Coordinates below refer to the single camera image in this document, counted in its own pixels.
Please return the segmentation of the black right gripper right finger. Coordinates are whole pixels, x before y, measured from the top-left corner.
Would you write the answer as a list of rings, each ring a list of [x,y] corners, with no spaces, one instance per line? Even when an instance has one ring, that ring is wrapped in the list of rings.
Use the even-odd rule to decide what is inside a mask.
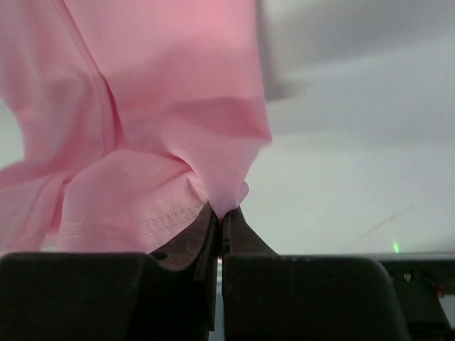
[[[409,340],[383,265],[273,251],[241,210],[223,221],[226,340]]]

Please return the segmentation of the pink t shirt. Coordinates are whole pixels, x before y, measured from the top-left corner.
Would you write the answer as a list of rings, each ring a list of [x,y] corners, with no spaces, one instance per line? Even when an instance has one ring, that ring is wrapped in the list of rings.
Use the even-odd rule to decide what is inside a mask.
[[[254,1],[2,1],[1,251],[150,252],[239,206],[267,122]]]

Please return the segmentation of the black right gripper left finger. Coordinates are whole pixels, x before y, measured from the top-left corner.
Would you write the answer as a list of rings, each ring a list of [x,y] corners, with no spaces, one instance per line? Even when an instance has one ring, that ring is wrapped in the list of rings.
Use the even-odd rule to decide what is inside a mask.
[[[207,340],[215,327],[216,234],[206,205],[149,254],[7,254],[1,339]]]

